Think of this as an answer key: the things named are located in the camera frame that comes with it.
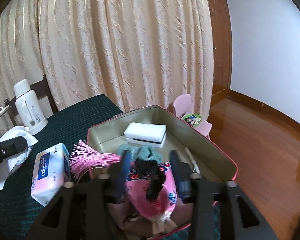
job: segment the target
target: colon life tissue pack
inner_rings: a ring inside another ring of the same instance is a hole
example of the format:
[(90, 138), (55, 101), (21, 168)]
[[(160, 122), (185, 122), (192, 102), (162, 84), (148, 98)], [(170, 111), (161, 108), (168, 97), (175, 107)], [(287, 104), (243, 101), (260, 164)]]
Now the colon life tissue pack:
[(69, 152), (63, 143), (59, 143), (37, 154), (31, 196), (45, 207), (63, 183), (70, 180)]

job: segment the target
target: wooden chair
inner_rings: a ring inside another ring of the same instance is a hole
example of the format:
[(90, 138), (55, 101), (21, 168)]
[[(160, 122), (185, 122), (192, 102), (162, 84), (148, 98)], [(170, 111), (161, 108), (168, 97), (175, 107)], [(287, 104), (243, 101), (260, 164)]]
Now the wooden chair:
[[(53, 97), (52, 97), (52, 94), (51, 94), (51, 91), (50, 91), (50, 88), (49, 88), (49, 84), (48, 84), (48, 81), (47, 81), (47, 77), (46, 77), (45, 74), (43, 75), (43, 80), (31, 85), (30, 88), (37, 94), (38, 100), (40, 100), (41, 98), (44, 98), (44, 97), (47, 96), (48, 100), (49, 100), (50, 107), (52, 109), (52, 112), (54, 114), (58, 112), (57, 105), (53, 100)], [(16, 120), (15, 120), (15, 117), (18, 115), (18, 111), (17, 111), (17, 108), (16, 108), (16, 97), (11, 99), (10, 101), (8, 99), (6, 99), (4, 101), (4, 105), (5, 106), (8, 106), (8, 105), (12, 106), (12, 108), (10, 108), (10, 110), (8, 110), (8, 114), (9, 114), (9, 117), (10, 117), (13, 125), (17, 126)]]
[[(172, 104), (172, 110), (173, 114), (178, 118), (181, 118), (186, 114), (193, 114), (191, 95), (185, 94), (178, 96)], [(212, 128), (212, 124), (208, 123), (207, 120), (201, 120), (201, 122), (193, 128), (199, 133), (201, 133), (203, 136), (210, 139), (209, 132)]]

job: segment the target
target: table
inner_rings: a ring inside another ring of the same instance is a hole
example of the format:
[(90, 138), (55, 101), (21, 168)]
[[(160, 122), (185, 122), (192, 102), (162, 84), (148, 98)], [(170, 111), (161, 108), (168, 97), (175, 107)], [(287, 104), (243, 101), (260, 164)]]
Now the table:
[(74, 143), (87, 139), (89, 127), (120, 113), (122, 111), (108, 97), (98, 95), (48, 118), (47, 126), (35, 135), (38, 142), (29, 157), (0, 191), (0, 230), (8, 239), (23, 239), (44, 208), (30, 196), (36, 155), (60, 142), (71, 152)]

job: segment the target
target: thermos handle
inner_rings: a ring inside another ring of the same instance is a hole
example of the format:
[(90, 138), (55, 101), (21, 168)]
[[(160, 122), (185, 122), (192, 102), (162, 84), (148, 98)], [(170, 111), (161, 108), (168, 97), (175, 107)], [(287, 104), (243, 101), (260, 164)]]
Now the thermos handle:
[(27, 111), (26, 111), (26, 117), (27, 117), (29, 123), (30, 123), (31, 125), (33, 125), (32, 123), (34, 123), (34, 120), (33, 120), (32, 116), (31, 116), (31, 114), (30, 114), (30, 110), (29, 110), (29, 108), (28, 108), (28, 106), (27, 106), (27, 102), (26, 102), (25, 100), (22, 102), (22, 106), (25, 107), (25, 108), (27, 109)]

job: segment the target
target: white thermos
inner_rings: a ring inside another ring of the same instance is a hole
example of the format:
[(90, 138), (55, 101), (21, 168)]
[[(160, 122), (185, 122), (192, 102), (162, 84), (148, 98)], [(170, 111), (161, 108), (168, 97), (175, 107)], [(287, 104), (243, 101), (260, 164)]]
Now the white thermos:
[(27, 79), (21, 80), (13, 87), (16, 95), (16, 108), (24, 126), (29, 127), (29, 133), (35, 135), (48, 123), (38, 102), (37, 95), (31, 90)]

